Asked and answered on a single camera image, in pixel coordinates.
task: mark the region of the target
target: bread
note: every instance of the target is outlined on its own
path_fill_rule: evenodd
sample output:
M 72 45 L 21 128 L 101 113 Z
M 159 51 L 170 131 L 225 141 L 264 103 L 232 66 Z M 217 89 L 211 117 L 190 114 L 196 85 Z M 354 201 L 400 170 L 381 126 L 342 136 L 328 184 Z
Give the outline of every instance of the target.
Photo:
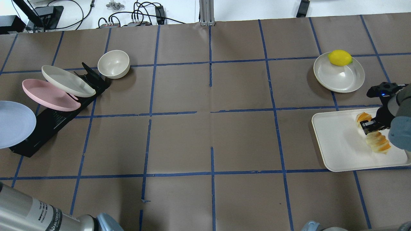
M 360 113 L 360 114 L 357 115 L 357 118 L 356 118 L 357 126 L 358 126 L 359 128 L 361 128 L 361 124 L 360 124 L 361 121 L 367 121 L 367 122 L 369 122 L 369 121 L 371 121 L 371 119 L 372 119 L 372 116 L 371 116 L 370 114 L 367 114 L 367 113 L 365 113 L 365 112 L 362 112 L 362 113 Z
M 387 154 L 391 148 L 390 142 L 381 132 L 371 132 L 367 134 L 365 142 L 371 147 L 373 152 Z

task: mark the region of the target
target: lemon on plate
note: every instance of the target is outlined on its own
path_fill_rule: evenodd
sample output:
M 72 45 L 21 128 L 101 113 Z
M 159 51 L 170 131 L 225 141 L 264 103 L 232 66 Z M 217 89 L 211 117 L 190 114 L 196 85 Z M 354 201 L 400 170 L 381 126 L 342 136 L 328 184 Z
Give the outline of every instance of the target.
M 328 59 L 331 64 L 337 66 L 345 66 L 353 62 L 353 57 L 344 50 L 334 50 L 328 54 Z

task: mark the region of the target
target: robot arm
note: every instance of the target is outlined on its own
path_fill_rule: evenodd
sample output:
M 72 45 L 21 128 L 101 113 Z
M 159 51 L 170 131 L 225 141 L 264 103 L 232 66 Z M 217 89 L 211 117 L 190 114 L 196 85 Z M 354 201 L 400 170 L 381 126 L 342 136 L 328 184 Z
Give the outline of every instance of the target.
M 383 82 L 371 87 L 367 96 L 379 97 L 383 106 L 371 121 L 360 123 L 365 134 L 390 129 L 391 143 L 411 151 L 411 85 Z

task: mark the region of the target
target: round plate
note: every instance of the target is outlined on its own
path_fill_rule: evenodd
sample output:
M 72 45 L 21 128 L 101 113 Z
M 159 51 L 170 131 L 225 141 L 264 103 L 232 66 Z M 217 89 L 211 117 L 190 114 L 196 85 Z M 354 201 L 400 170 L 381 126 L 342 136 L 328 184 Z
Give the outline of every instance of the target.
M 353 58 L 353 62 L 340 67 L 330 63 L 328 53 L 324 53 L 314 62 L 314 74 L 325 88 L 339 93 L 353 92 L 359 89 L 365 80 L 364 69 Z
M 80 97 L 91 97 L 96 90 L 90 87 L 80 77 L 53 66 L 42 66 L 43 76 L 59 89 Z
M 36 127 L 36 116 L 30 108 L 11 101 L 0 101 L 0 148 L 25 140 Z
M 74 111 L 81 106 L 79 102 L 72 99 L 65 91 L 58 89 L 49 82 L 38 79 L 26 79 L 22 85 L 28 97 L 45 107 L 57 111 Z

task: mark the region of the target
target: plate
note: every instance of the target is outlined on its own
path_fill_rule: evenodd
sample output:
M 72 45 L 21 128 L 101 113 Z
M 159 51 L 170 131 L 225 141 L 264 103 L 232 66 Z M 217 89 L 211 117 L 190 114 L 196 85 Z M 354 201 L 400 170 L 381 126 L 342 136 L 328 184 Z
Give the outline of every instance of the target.
M 404 166 L 411 164 L 411 152 L 392 143 L 387 154 L 375 153 L 357 127 L 356 116 L 366 112 L 375 117 L 378 108 L 317 113 L 312 117 L 324 165 L 333 172 Z M 389 129 L 380 131 L 388 138 Z
M 80 97 L 91 97 L 96 90 L 90 87 L 80 77 L 54 66 L 42 66 L 43 76 L 59 89 Z
M 81 106 L 79 102 L 72 99 L 65 91 L 60 90 L 49 82 L 38 79 L 26 79 L 22 85 L 27 96 L 45 107 L 57 111 L 74 111 Z
M 30 108 L 12 101 L 0 101 L 0 148 L 25 140 L 36 127 L 36 116 Z
M 339 93 L 353 92 L 359 89 L 365 80 L 365 72 L 361 64 L 353 58 L 353 62 L 343 67 L 330 63 L 328 53 L 324 53 L 314 62 L 314 75 L 325 88 Z

